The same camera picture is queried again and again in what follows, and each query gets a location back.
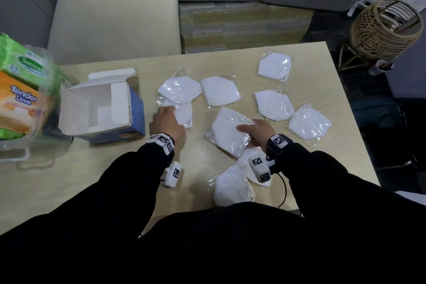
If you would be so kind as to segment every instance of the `rattan basket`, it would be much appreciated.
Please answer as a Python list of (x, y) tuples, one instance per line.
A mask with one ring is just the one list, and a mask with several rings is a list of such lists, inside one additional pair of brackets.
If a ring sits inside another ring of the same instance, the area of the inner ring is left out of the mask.
[(393, 58), (416, 42), (422, 31), (423, 20), (413, 7), (399, 0), (381, 0), (356, 17), (351, 44), (365, 58)]

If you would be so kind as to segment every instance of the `carpet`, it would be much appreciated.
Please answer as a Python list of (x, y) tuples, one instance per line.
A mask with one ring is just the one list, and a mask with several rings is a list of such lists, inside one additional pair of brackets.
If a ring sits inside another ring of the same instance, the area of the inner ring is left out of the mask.
[(259, 2), (181, 2), (182, 53), (299, 43), (313, 13)]

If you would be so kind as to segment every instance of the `black cable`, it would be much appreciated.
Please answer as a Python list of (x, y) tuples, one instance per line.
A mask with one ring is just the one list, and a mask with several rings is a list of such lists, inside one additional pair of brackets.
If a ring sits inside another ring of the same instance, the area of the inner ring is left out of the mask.
[(287, 199), (287, 185), (285, 184), (284, 179), (282, 178), (281, 174), (278, 174), (282, 180), (282, 182), (284, 183), (284, 189), (285, 189), (285, 195), (284, 195), (284, 200), (282, 201), (282, 203), (278, 206), (278, 209), (280, 208), (280, 206), (282, 206), (285, 202), (285, 199)]

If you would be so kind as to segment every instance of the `beige table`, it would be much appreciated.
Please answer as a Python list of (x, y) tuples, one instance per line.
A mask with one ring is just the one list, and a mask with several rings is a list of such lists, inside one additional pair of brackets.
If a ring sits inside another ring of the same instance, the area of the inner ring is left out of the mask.
[[(311, 151), (318, 149), (331, 154), (349, 172), (378, 184), (326, 44), (282, 45), (272, 49), (292, 57), (290, 76), (284, 85), (256, 74), (263, 48), (91, 63), (64, 69), (83, 82), (91, 72), (135, 68), (139, 77), (139, 94), (145, 105), (147, 131), (152, 115), (157, 110), (157, 88), (180, 67), (184, 67), (198, 80), (212, 75), (235, 74), (242, 101), (228, 107), (251, 118), (256, 118), (253, 92), (285, 86), (295, 109), (308, 101), (314, 109), (330, 118), (333, 126), (315, 147), (292, 134), (286, 128), (285, 121), (273, 122), (275, 130)], [(176, 160), (184, 167), (184, 174), (176, 188), (158, 189), (156, 209), (149, 227), (174, 212), (213, 206), (213, 193), (207, 190), (206, 179), (226, 170), (234, 162), (234, 159), (203, 139), (204, 132), (211, 127), (218, 110), (207, 109), (203, 95), (193, 101), (193, 128), (187, 129), (186, 139), (175, 147)], [(40, 161), (43, 158), (40, 155), (39, 160), (25, 161), (18, 167), (15, 163), (1, 164), (0, 233), (30, 217), (56, 208), (93, 184), (119, 155), (136, 151), (145, 143), (145, 139), (102, 146), (90, 146), (86, 141), (75, 139), (69, 150), (65, 154), (57, 154), (54, 161)], [(128, 173), (126, 166), (123, 166), (123, 173)], [(142, 166), (140, 173), (141, 176), (144, 173)], [(269, 188), (254, 184), (252, 187), (260, 203), (278, 206), (283, 200), (284, 186), (280, 178), (273, 178)], [(282, 209), (296, 208), (290, 190)]]

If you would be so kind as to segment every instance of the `beige chair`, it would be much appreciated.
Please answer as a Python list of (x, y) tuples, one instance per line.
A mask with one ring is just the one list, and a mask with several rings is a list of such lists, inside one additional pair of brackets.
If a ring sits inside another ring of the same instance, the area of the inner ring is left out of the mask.
[(47, 49), (59, 65), (181, 54), (178, 0), (57, 0)]

